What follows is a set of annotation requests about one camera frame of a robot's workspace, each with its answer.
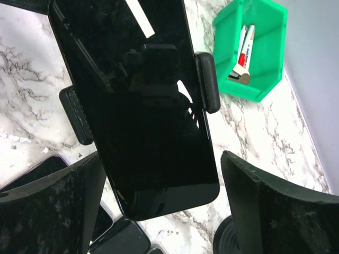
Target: white marble countertop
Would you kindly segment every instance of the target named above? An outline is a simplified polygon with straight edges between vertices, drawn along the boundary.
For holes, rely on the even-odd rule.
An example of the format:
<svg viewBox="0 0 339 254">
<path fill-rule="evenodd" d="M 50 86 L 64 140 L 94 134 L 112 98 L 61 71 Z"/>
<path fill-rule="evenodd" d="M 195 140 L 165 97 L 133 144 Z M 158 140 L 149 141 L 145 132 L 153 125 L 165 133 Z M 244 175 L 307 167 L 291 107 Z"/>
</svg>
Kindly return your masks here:
<svg viewBox="0 0 339 254">
<path fill-rule="evenodd" d="M 227 0 L 186 0 L 195 51 L 211 51 L 211 25 Z M 95 151 L 80 145 L 59 102 L 71 85 L 46 16 L 0 4 L 0 188 L 48 156 L 69 163 Z M 220 172 L 224 150 L 293 183 L 329 192 L 316 150 L 284 73 L 261 102 L 221 95 L 221 110 L 208 115 L 220 194 L 211 204 L 143 221 L 152 243 L 167 253 L 212 253 L 213 235 L 230 208 Z M 121 213 L 111 187 L 103 200 Z"/>
</svg>

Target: gray wall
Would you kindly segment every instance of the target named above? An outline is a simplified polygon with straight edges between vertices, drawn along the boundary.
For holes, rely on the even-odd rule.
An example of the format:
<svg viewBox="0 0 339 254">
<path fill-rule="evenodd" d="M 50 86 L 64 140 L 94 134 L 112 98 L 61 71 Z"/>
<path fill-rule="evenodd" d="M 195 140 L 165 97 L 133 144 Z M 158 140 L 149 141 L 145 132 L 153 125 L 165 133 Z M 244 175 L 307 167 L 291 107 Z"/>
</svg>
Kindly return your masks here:
<svg viewBox="0 0 339 254">
<path fill-rule="evenodd" d="M 289 11 L 285 66 L 331 191 L 339 195 L 339 0 L 275 0 Z"/>
</svg>

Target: white marker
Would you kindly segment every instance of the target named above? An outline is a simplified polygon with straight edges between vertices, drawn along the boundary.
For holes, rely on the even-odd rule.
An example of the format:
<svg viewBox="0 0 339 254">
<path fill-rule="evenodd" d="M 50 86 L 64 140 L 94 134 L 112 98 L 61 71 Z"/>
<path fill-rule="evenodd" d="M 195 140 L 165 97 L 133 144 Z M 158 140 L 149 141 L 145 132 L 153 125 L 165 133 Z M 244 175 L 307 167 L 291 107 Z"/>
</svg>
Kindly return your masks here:
<svg viewBox="0 0 339 254">
<path fill-rule="evenodd" d="M 244 25 L 243 28 L 242 28 L 242 30 L 240 31 L 240 41 L 239 41 L 239 48 L 238 48 L 238 58 L 237 58 L 237 62 L 239 61 L 240 52 L 241 52 L 241 50 L 242 50 L 242 48 L 243 48 L 245 35 L 246 35 L 246 25 Z"/>
<path fill-rule="evenodd" d="M 254 36 L 254 30 L 255 30 L 254 24 L 250 25 L 249 28 L 248 28 L 247 35 L 246 35 L 246 39 L 245 39 L 244 44 L 243 44 L 242 53 L 240 54 L 239 61 L 238 61 L 238 64 L 240 64 L 241 66 L 244 66 L 244 64 L 245 64 L 246 51 L 247 51 L 247 48 L 249 46 L 249 42 L 250 42 L 252 36 Z"/>
<path fill-rule="evenodd" d="M 142 10 L 138 0 L 125 0 L 128 4 L 128 7 L 132 11 L 134 17 L 136 18 L 141 30 L 143 31 L 146 38 L 151 37 L 155 34 L 148 18 L 146 17 L 145 12 Z"/>
<path fill-rule="evenodd" d="M 251 37 L 251 40 L 249 41 L 249 45 L 248 45 L 247 51 L 246 51 L 246 60 L 245 60 L 245 69 L 246 70 L 249 70 L 249 63 L 251 61 L 254 33 L 255 33 L 255 29 L 252 33 L 252 37 Z"/>
</svg>

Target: black smartphone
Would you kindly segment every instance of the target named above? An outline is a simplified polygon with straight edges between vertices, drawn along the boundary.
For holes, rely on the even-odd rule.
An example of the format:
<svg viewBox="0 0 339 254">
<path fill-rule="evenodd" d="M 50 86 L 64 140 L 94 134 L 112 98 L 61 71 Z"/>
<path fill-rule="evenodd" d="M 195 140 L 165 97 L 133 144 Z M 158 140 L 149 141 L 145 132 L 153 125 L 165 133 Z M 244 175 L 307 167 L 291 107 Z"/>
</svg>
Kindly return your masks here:
<svg viewBox="0 0 339 254">
<path fill-rule="evenodd" d="M 4 188 L 0 189 L 0 192 L 6 192 L 14 188 L 18 188 L 42 177 L 53 174 L 59 170 L 67 167 L 65 161 L 59 156 L 51 156 L 35 166 L 31 171 L 22 175 L 12 183 L 8 184 Z M 96 217 L 95 226 L 91 241 L 94 242 L 102 234 L 104 234 L 109 228 L 113 226 L 113 217 L 109 212 L 109 209 L 105 204 L 99 206 L 98 215 Z"/>
<path fill-rule="evenodd" d="M 149 248 L 150 241 L 137 222 L 122 217 L 92 243 L 88 252 L 90 254 L 145 254 Z"/>
<path fill-rule="evenodd" d="M 212 202 L 219 180 L 183 0 L 53 0 L 48 15 L 123 214 Z"/>
<path fill-rule="evenodd" d="M 112 228 L 113 222 L 113 215 L 111 214 L 110 210 L 106 207 L 104 203 L 101 203 L 95 221 L 91 244 L 93 244 L 93 242 L 95 242 L 100 236 L 102 236 L 110 228 Z"/>
</svg>

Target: green plastic bin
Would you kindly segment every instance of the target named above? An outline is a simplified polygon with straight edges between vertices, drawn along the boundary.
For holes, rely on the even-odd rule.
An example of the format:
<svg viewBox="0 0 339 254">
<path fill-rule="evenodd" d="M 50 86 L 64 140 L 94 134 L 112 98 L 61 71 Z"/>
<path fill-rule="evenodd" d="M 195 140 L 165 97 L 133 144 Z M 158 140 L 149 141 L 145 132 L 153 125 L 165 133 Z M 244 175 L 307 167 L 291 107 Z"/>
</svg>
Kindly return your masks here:
<svg viewBox="0 0 339 254">
<path fill-rule="evenodd" d="M 282 78 L 287 10 L 270 0 L 234 0 L 213 23 L 219 91 L 260 102 Z M 227 77 L 237 63 L 242 26 L 252 23 L 255 36 L 249 66 L 251 81 L 243 85 Z"/>
</svg>

